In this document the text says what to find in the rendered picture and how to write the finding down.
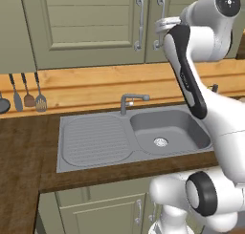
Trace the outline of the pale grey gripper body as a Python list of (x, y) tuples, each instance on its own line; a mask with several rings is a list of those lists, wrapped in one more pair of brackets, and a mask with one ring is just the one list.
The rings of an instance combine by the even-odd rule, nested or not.
[(160, 34), (181, 23), (179, 16), (161, 18), (155, 22), (155, 32)]

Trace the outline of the plain olive cabinet panel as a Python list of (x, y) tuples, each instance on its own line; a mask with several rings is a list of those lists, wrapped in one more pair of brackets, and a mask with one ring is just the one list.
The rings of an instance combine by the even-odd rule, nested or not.
[(0, 0), (0, 74), (35, 71), (21, 0)]

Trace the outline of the olive base cabinet door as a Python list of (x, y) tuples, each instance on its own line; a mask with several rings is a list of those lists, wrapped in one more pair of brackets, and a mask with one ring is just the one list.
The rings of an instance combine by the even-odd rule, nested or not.
[[(142, 221), (136, 200), (142, 200)], [(136, 194), (60, 208), (65, 234), (141, 234), (145, 194)]]

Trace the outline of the grey sink tap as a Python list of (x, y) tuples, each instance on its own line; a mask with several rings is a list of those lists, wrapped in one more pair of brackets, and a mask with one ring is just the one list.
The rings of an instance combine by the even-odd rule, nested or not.
[(136, 94), (124, 94), (121, 97), (121, 116), (126, 115), (126, 107), (127, 106), (133, 106), (134, 105), (134, 99), (139, 98), (143, 101), (149, 101), (150, 97), (149, 95), (136, 95)]

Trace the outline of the grey steel sink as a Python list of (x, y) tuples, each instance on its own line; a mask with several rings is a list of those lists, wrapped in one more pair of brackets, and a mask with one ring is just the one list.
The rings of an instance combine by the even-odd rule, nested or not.
[(208, 152), (212, 142), (185, 105), (62, 117), (58, 173)]

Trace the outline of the slotted hanging turner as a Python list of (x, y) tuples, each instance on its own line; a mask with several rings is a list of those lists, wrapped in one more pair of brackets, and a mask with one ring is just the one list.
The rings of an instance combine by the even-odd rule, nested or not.
[(47, 100), (46, 97), (41, 94), (40, 86), (39, 86), (39, 77), (38, 73), (34, 73), (35, 82), (38, 89), (38, 96), (35, 99), (35, 108), (37, 112), (46, 112), (47, 111)]

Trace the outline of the brown hanging spatula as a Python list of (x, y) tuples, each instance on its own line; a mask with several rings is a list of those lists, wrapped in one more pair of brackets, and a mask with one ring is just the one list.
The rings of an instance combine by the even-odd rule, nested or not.
[(35, 106), (35, 100), (34, 100), (34, 97), (29, 93), (25, 74), (22, 73), (21, 77), (22, 77), (22, 81), (25, 85), (25, 90), (26, 90), (26, 95), (24, 96), (24, 105), (26, 107), (34, 107)]

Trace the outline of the grey hanging spatula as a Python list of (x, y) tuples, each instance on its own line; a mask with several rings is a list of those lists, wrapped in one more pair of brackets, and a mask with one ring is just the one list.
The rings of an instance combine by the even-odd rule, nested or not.
[(17, 112), (22, 112), (23, 111), (23, 105), (22, 105), (22, 100), (19, 95), (19, 93), (16, 90), (13, 75), (9, 74), (11, 85), (13, 87), (13, 101), (14, 101), (14, 106)]

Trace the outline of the black hanging pan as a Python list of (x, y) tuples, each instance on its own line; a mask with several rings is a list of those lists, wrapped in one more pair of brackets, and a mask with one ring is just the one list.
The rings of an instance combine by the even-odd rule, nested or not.
[(5, 114), (11, 107), (11, 103), (8, 99), (2, 97), (0, 92), (0, 114)]

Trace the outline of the wide olive wall cabinet door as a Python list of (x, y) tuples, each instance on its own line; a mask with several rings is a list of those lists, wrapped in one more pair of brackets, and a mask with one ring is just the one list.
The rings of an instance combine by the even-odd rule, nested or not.
[(39, 70), (136, 64), (145, 61), (148, 0), (22, 0)]

